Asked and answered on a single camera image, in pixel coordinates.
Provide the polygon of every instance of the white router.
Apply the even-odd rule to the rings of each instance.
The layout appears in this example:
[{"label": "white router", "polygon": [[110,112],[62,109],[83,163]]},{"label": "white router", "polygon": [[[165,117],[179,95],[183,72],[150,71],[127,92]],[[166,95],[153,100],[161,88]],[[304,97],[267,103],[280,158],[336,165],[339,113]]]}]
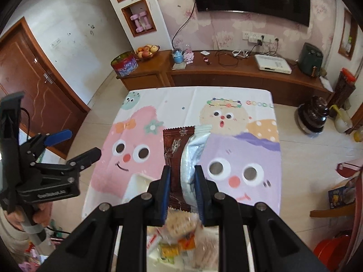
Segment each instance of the white router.
[{"label": "white router", "polygon": [[256,54],[255,59],[260,70],[281,72],[287,74],[291,74],[292,72],[291,67],[283,58]]}]

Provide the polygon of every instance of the cartoon tablecloth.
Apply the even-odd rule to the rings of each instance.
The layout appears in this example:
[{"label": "cartoon tablecloth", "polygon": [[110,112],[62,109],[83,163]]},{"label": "cartoon tablecloth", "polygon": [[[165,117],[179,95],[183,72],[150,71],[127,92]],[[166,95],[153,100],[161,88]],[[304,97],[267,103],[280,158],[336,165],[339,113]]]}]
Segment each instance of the cartoon tablecloth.
[{"label": "cartoon tablecloth", "polygon": [[204,175],[239,202],[266,202],[277,214],[281,152],[271,93],[228,87],[131,91],[93,172],[82,217],[102,202],[124,203],[159,179],[163,129],[211,124],[201,157]]}]

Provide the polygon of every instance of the red lid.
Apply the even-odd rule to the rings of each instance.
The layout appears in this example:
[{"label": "red lid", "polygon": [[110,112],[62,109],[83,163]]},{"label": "red lid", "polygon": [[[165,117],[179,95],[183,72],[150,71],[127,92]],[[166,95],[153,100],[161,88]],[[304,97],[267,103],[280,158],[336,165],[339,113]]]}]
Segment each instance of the red lid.
[{"label": "red lid", "polygon": [[353,74],[347,70],[346,68],[342,69],[342,73],[344,74],[344,76],[347,78],[347,81],[350,83],[355,82],[357,79],[353,76]]}]

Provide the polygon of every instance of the pink dumbbell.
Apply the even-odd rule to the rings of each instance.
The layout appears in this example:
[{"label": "pink dumbbell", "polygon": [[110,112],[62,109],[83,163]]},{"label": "pink dumbbell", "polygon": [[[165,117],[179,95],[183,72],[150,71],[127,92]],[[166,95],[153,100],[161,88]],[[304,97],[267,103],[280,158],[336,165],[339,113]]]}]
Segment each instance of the pink dumbbell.
[{"label": "pink dumbbell", "polygon": [[135,14],[135,15],[131,16],[130,19],[135,22],[136,32],[142,32],[144,30],[144,28],[142,27],[142,25],[139,22],[139,15],[138,14]]},{"label": "pink dumbbell", "polygon": [[143,18],[144,18],[145,28],[146,28],[147,30],[152,29],[152,25],[149,23],[149,20],[148,20],[148,18],[147,18],[147,12],[146,12],[146,11],[143,11],[143,12],[139,13],[139,16],[140,16],[140,18],[141,18],[141,17],[143,17]]}]

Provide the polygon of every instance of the floral wallpaper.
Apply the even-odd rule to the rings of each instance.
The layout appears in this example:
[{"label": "floral wallpaper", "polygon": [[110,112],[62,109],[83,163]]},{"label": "floral wallpaper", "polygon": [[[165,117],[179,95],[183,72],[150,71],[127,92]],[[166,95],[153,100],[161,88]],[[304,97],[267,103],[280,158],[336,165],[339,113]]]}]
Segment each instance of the floral wallpaper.
[{"label": "floral wallpaper", "polygon": [[[194,0],[158,0],[172,39],[191,14]],[[250,49],[253,43],[242,40],[242,31],[260,32],[279,38],[278,53],[298,59],[302,46],[309,42],[322,50],[326,59],[335,27],[335,0],[311,0],[310,25],[264,14],[234,12],[197,12],[179,32],[174,46],[191,45],[193,50]],[[264,44],[263,50],[275,50]]]}]

